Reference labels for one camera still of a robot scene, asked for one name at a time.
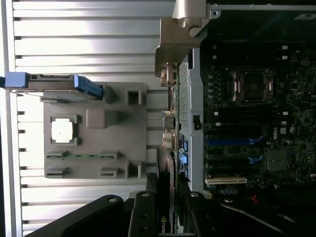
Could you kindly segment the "grey parts rack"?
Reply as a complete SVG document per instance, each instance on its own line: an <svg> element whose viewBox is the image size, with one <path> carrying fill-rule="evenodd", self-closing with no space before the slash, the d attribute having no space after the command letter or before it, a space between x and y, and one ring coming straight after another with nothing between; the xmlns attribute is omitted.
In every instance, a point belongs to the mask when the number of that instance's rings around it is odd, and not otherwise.
<svg viewBox="0 0 316 237"><path fill-rule="evenodd" d="M102 100L46 102L44 104L44 174L60 179L141 178L146 161L147 85L141 82L105 82ZM51 123L73 123L70 143L51 139ZM116 155L116 160L60 159L47 155Z"/></svg>

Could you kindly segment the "black expansion slot blue clip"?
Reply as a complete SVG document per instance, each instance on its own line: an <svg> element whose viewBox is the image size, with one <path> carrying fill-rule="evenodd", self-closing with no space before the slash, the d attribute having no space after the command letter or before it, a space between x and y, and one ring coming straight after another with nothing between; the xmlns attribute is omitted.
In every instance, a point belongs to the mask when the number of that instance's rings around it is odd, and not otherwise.
<svg viewBox="0 0 316 237"><path fill-rule="evenodd" d="M206 159L206 162L208 164L232 164L232 165L250 165L250 164L256 164L257 162L260 162L265 157L263 155L258 157L251 157L248 155L235 155L235 156L209 156Z"/></svg>

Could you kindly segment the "silver CPU chip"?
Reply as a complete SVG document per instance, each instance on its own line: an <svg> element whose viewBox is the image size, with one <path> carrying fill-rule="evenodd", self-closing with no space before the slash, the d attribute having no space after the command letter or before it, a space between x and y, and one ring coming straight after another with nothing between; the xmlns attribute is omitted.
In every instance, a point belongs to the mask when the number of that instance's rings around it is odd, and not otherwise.
<svg viewBox="0 0 316 237"><path fill-rule="evenodd" d="M73 123L67 118L57 118L51 123L51 139L55 143L70 143L73 139Z"/></svg>

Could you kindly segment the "hard disk with blue caddy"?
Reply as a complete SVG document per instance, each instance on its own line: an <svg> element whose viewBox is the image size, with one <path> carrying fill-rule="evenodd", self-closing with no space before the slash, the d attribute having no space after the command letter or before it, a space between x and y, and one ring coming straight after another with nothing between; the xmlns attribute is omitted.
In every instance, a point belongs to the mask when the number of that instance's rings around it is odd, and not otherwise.
<svg viewBox="0 0 316 237"><path fill-rule="evenodd" d="M102 100L103 87L79 75L43 75L8 72L0 88L57 102Z"/></svg>

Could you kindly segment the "CPU socket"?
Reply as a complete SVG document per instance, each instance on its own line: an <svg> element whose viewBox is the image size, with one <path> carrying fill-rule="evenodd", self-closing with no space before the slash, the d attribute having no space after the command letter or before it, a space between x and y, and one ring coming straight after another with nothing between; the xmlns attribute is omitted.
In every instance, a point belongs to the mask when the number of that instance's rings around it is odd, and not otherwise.
<svg viewBox="0 0 316 237"><path fill-rule="evenodd" d="M243 69L231 72L232 100L237 103L271 102L274 97L274 73L270 69Z"/></svg>

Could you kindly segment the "black open PC case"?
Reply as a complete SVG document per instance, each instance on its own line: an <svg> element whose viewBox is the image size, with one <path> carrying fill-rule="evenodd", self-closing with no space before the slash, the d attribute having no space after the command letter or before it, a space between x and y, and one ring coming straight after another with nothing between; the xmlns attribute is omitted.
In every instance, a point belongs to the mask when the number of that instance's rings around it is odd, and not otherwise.
<svg viewBox="0 0 316 237"><path fill-rule="evenodd" d="M206 0L179 68L179 229L316 237L316 0Z"/></svg>

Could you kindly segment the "green RAM stick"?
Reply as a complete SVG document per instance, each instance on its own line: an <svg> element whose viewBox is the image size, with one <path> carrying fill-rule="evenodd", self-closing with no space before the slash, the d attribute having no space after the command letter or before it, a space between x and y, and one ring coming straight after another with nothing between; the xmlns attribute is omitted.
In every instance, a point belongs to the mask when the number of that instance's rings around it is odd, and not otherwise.
<svg viewBox="0 0 316 237"><path fill-rule="evenodd" d="M58 155L47 155L47 158L60 158L60 159L92 159L92 158L101 158L101 159L109 159L109 160L116 160L116 155L74 155L74 154L62 154L61 156Z"/></svg>

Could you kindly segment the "green motherboard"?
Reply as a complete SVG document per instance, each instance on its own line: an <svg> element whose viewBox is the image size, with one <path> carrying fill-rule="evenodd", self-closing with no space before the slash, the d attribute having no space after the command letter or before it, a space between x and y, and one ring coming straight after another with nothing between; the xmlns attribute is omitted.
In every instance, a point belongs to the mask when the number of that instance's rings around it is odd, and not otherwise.
<svg viewBox="0 0 316 237"><path fill-rule="evenodd" d="M231 72L270 69L271 102L232 100ZM213 196L250 194L316 186L316 46L307 44L213 43L200 53L204 86L204 178L245 177L246 184L206 185ZM258 139L248 146L207 146L210 139ZM286 150L285 171L267 170L267 151ZM209 156L265 158L250 165L208 164Z"/></svg>

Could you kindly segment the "grey chipset heatsink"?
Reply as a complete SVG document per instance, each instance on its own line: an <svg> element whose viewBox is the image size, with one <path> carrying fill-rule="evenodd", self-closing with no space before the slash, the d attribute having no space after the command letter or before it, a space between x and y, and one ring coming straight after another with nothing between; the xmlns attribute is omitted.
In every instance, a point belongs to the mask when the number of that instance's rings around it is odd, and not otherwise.
<svg viewBox="0 0 316 237"><path fill-rule="evenodd" d="M268 171L285 171L287 169L288 160L286 150L273 149L267 151L267 170Z"/></svg>

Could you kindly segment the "white expansion slot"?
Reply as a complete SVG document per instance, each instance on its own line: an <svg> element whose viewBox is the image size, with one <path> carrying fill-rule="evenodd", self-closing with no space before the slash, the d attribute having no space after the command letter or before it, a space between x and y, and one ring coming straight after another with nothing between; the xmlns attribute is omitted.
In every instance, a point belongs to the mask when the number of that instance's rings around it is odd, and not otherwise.
<svg viewBox="0 0 316 237"><path fill-rule="evenodd" d="M218 177L218 178L205 178L206 185L239 185L246 184L247 178L245 177Z"/></svg>

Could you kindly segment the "blue expansion card retainer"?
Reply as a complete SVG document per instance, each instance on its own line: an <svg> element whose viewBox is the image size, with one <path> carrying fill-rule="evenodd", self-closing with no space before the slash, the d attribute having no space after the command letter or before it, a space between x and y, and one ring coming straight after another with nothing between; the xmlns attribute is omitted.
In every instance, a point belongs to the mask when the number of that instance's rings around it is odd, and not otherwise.
<svg viewBox="0 0 316 237"><path fill-rule="evenodd" d="M188 169L188 163L189 163L189 143L188 141L183 138L180 141L180 148L179 148L179 162L180 162L180 173L184 173L185 176L189 177L189 169Z"/></svg>

